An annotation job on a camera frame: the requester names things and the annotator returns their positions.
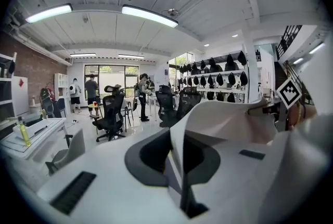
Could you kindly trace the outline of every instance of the bottle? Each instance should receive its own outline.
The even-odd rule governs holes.
[[[19,126],[20,126],[20,131],[22,133],[22,137],[25,141],[25,146],[29,147],[31,146],[31,141],[29,139],[28,133],[27,133],[27,129],[25,128],[25,125],[22,121],[22,117],[19,116]]]

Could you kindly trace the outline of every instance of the gray chair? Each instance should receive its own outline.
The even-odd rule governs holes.
[[[51,162],[45,162],[50,175],[85,153],[82,129],[80,129],[74,136],[66,135],[66,141],[68,149],[60,150]]]

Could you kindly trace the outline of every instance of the fluorescent light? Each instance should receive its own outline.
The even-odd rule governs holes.
[[[80,54],[70,54],[71,57],[86,57],[86,56],[95,56],[95,53],[80,53]]]
[[[314,54],[318,49],[320,49],[323,46],[325,46],[325,44],[321,43],[319,46],[317,46],[316,48],[312,49],[309,53],[310,54]]]
[[[144,59],[143,56],[136,56],[136,55],[126,55],[126,54],[118,54],[118,57],[122,58],[134,58],[134,59]]]
[[[142,9],[139,7],[135,7],[135,6],[123,5],[121,12],[123,14],[134,15],[134,16],[142,17],[142,18],[149,19],[149,20],[152,20],[155,22],[163,23],[163,24],[168,25],[173,28],[178,25],[178,22],[171,18],[168,18],[168,17],[158,14],[156,12]]]
[[[297,61],[295,61],[293,64],[300,63],[303,60],[303,58],[299,58]]]
[[[51,8],[51,9],[47,9],[38,14],[34,14],[32,16],[27,17],[25,20],[28,23],[34,23],[34,22],[38,22],[40,20],[46,19],[48,17],[52,17],[52,16],[60,15],[60,14],[67,14],[72,11],[73,11],[72,6],[70,4],[66,4],[66,5],[57,6],[57,7]]]

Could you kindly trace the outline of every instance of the black vent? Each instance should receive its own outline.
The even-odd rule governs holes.
[[[96,174],[81,172],[51,201],[51,206],[66,215],[70,214],[95,178]]]

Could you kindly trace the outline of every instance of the white ceiling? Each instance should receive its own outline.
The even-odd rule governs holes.
[[[9,12],[17,9],[16,16],[21,15],[22,20],[65,3],[71,3],[74,12],[24,24],[20,32],[63,57],[88,50],[99,57],[113,57],[127,51],[143,53],[146,60],[161,61],[193,49],[204,51],[206,43],[229,42],[230,34],[244,21],[256,37],[281,35],[292,22],[311,24],[318,21],[319,0],[13,0]],[[176,8],[179,26],[173,29],[123,15],[119,13],[123,4],[162,14]]]

